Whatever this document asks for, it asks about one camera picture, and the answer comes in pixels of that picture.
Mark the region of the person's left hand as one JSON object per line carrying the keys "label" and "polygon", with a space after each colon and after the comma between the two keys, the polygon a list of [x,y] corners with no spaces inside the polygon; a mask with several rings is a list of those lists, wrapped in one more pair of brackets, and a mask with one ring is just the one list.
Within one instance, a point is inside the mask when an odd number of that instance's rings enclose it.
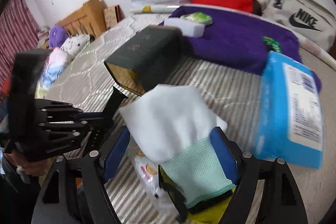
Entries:
{"label": "person's left hand", "polygon": [[26,158],[17,151],[4,154],[7,161],[13,166],[21,166],[27,175],[40,177],[46,174],[48,168],[47,160],[29,162]]}

